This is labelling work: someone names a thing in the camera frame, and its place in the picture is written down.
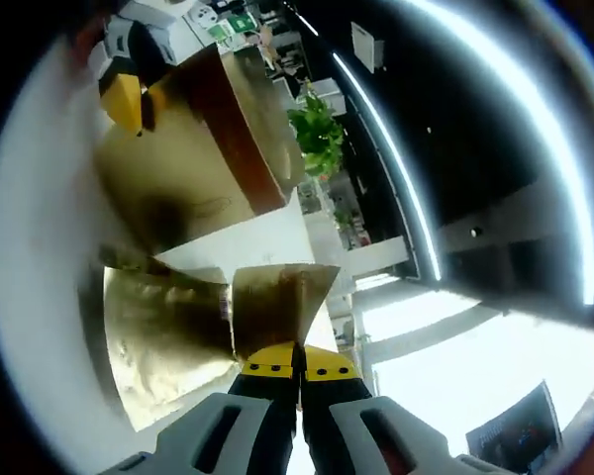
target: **window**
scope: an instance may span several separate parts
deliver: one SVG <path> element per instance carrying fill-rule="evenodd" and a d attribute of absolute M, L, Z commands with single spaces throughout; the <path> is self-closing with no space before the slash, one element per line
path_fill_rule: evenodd
<path fill-rule="evenodd" d="M 594 390 L 594 332 L 513 313 L 372 370 L 379 395 L 442 432 L 457 456 L 467 432 L 542 380 L 566 428 Z"/>
<path fill-rule="evenodd" d="M 370 275 L 369 277 L 356 279 L 356 292 L 360 292 L 361 290 L 373 289 L 375 287 L 380 287 L 381 285 L 396 282 L 397 280 L 400 280 L 400 277 L 396 277 L 395 275 L 387 273 Z"/>
<path fill-rule="evenodd" d="M 369 335 L 370 341 L 381 341 L 428 327 L 478 303 L 478 300 L 450 292 L 428 291 L 365 312 L 362 316 L 365 334 Z"/>

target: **potted plant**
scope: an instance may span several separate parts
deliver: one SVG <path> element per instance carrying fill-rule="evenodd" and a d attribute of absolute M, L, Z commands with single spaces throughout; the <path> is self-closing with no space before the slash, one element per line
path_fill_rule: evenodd
<path fill-rule="evenodd" d="M 288 118 L 306 160 L 306 173 L 328 178 L 339 171 L 344 129 L 335 121 L 326 103 L 309 88 L 306 107 L 288 111 Z"/>
<path fill-rule="evenodd" d="M 340 230 L 351 228 L 352 226 L 351 214 L 344 211 L 335 210 L 335 221 L 337 222 L 337 226 Z"/>

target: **ceiling light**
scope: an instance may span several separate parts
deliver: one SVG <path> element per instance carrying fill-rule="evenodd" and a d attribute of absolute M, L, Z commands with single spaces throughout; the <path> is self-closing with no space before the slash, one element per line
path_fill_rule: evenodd
<path fill-rule="evenodd" d="M 593 305 L 594 236 L 583 180 L 565 133 L 533 78 L 504 49 L 462 17 L 427 0 L 404 1 L 427 13 L 477 53 L 530 115 L 569 194 L 582 254 L 583 304 Z"/>
<path fill-rule="evenodd" d="M 347 79 L 352 84 L 352 86 L 354 87 L 354 89 L 356 90 L 356 92 L 358 93 L 360 98 L 365 103 L 367 110 L 371 114 L 374 122 L 376 122 L 376 125 L 378 126 L 380 133 L 383 135 L 383 138 L 385 139 L 385 142 L 387 143 L 387 145 L 391 151 L 391 154 L 394 157 L 394 161 L 396 162 L 396 165 L 397 165 L 398 169 L 400 170 L 400 173 L 403 175 L 403 179 L 405 180 L 405 184 L 407 185 L 407 190 L 409 191 L 409 196 L 411 197 L 412 204 L 414 205 L 414 209 L 416 210 L 416 214 L 418 215 L 418 221 L 420 222 L 420 226 L 423 231 L 423 236 L 425 237 L 425 243 L 427 245 L 429 259 L 430 259 L 432 267 L 434 269 L 434 277 L 436 280 L 441 280 L 442 275 L 441 275 L 441 271 L 440 271 L 440 266 L 438 264 L 438 256 L 436 255 L 436 250 L 434 248 L 434 242 L 433 242 L 431 234 L 429 232 L 429 226 L 427 225 L 427 219 L 425 218 L 425 214 L 423 213 L 423 207 L 421 206 L 420 200 L 418 199 L 418 194 L 416 193 L 416 188 L 414 187 L 414 183 L 412 181 L 411 176 L 409 175 L 409 172 L 407 171 L 407 168 L 405 168 L 405 165 L 403 163 L 403 159 L 400 155 L 400 152 L 398 151 L 398 148 L 394 144 L 394 141 L 393 141 L 391 135 L 389 134 L 389 131 L 385 127 L 383 120 L 376 112 L 376 108 L 372 104 L 372 101 L 369 99 L 369 97 L 367 97 L 367 94 L 363 90 L 362 86 L 358 83 L 358 81 L 356 80 L 354 75 L 347 68 L 346 64 L 342 61 L 342 59 L 339 57 L 338 54 L 336 54 L 334 52 L 333 58 L 335 59 L 335 61 L 339 65 L 339 67 L 341 68 L 341 71 L 346 75 Z"/>
<path fill-rule="evenodd" d="M 295 15 L 297 15 L 297 18 L 301 20 L 301 23 L 306 25 L 306 28 L 308 28 L 308 30 L 310 30 L 313 35 L 315 35 L 316 37 L 319 35 L 319 32 L 315 30 L 315 28 L 310 23 L 308 23 L 308 21 L 304 17 L 299 15 L 297 12 L 295 12 Z"/>

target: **white wall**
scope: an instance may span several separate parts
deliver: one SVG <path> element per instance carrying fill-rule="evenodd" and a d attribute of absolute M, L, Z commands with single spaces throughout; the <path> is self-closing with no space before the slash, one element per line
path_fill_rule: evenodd
<path fill-rule="evenodd" d="M 347 267 L 347 252 L 333 220 L 325 211 L 304 216 L 310 245 L 315 262 L 336 265 L 339 274 L 326 299 L 331 318 L 341 317 L 351 312 L 347 296 L 354 291 L 354 281 Z"/>
<path fill-rule="evenodd" d="M 404 262 L 409 258 L 402 236 L 347 252 L 347 270 L 354 277 Z"/>

